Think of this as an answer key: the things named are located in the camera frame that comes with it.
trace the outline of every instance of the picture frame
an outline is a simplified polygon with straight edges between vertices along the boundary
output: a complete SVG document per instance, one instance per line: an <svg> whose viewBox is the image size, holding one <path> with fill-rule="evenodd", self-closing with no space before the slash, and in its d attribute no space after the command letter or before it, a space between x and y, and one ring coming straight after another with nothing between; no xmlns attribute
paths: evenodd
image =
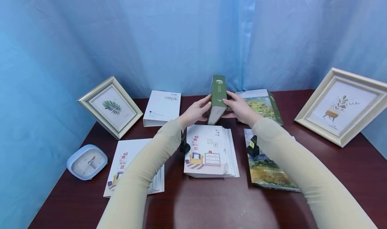
<svg viewBox="0 0 387 229"><path fill-rule="evenodd" d="M386 83L332 68L295 121L344 147L386 107Z"/></svg>
<svg viewBox="0 0 387 229"><path fill-rule="evenodd" d="M78 102L117 140L143 115L114 76L87 92Z"/></svg>

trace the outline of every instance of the blue curtain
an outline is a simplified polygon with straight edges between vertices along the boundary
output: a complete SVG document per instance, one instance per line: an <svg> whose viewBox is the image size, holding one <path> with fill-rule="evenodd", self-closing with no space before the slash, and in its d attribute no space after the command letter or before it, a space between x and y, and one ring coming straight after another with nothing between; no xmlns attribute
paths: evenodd
<svg viewBox="0 0 387 229"><path fill-rule="evenodd" d="M101 72L49 0L0 0L0 228L27 228L95 120Z"/></svg>
<svg viewBox="0 0 387 229"><path fill-rule="evenodd" d="M95 120L111 75L133 98L314 89L338 67L387 82L387 0L0 0L0 228L26 228ZM363 134L387 156L387 111Z"/></svg>

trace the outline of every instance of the table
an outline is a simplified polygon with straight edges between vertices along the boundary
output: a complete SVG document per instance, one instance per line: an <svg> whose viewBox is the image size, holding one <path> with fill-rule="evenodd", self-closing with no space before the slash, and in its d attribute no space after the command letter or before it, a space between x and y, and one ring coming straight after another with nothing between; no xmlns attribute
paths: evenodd
<svg viewBox="0 0 387 229"><path fill-rule="evenodd" d="M377 227L387 228L387 162L362 134L345 148L294 122L313 90L273 92L284 128L316 155L352 193ZM181 112L203 96L182 97ZM145 111L148 99L135 99ZM243 128L236 119L221 119L232 129L240 178L191 178L183 174L184 156L165 163L165 192L149 195L144 228L316 228L302 193L261 189L251 184ZM140 119L122 138L151 138L159 127L144 128ZM82 145L95 144L112 161L117 140L96 123ZM108 164L95 178L81 181L67 170L41 207L30 229L94 229L109 199L103 198Z"/></svg>

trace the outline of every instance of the alarm clock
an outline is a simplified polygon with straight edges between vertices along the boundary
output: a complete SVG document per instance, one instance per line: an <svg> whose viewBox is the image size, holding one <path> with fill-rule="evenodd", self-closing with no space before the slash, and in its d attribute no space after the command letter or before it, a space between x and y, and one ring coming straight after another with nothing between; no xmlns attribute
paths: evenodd
<svg viewBox="0 0 387 229"><path fill-rule="evenodd" d="M80 180L91 180L108 163L108 158L96 145L88 144L67 160L67 169Z"/></svg>

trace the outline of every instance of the forearm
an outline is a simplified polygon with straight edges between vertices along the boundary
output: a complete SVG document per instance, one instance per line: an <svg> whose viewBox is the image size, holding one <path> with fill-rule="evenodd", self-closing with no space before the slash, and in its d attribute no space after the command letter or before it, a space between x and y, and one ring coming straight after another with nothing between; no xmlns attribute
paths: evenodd
<svg viewBox="0 0 387 229"><path fill-rule="evenodd" d="M97 229L142 228L147 190L153 177L180 145L182 126L164 125L123 173Z"/></svg>
<svg viewBox="0 0 387 229"><path fill-rule="evenodd" d="M343 184L270 119L252 127L258 146L303 192L319 228L376 228Z"/></svg>

